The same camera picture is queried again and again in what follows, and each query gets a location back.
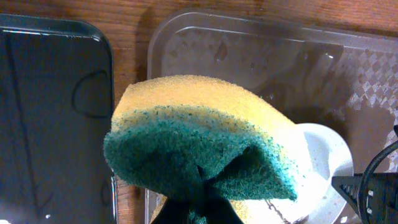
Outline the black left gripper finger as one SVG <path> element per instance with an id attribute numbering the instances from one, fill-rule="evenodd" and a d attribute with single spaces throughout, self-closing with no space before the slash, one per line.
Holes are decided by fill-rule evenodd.
<path id="1" fill-rule="evenodd" d="M 199 201 L 168 198 L 152 223 L 191 223 L 189 213 L 194 210 L 199 216 L 205 217 L 209 224 L 243 224 L 230 202 L 219 195 L 217 190 L 210 184 L 210 180 L 203 180 L 203 168 L 197 166 L 197 170 L 203 184 L 203 196 Z"/>

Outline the white plate with black smear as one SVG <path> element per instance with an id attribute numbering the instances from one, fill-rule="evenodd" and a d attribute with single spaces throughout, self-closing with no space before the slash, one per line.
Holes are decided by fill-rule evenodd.
<path id="1" fill-rule="evenodd" d="M 243 223 L 333 223 L 346 201 L 331 186 L 334 176 L 353 176 L 354 165 L 346 141 L 331 128 L 315 123 L 296 125 L 308 144 L 310 173 L 298 189 L 298 199 L 232 201 Z"/>

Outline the green and yellow sponge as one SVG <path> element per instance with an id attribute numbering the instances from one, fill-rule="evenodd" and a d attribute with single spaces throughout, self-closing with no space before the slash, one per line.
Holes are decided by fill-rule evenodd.
<path id="1" fill-rule="evenodd" d="M 104 138 L 122 180 L 175 200 L 296 200 L 305 146 L 294 123 L 241 86 L 196 75 L 129 85 Z"/>

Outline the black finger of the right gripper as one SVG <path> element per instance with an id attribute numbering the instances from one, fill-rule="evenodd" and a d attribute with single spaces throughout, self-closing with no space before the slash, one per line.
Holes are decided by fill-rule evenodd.
<path id="1" fill-rule="evenodd" d="M 335 176 L 331 184 L 363 223 L 397 224 L 397 174 L 372 174 L 366 184 L 361 180 L 361 174 Z"/>

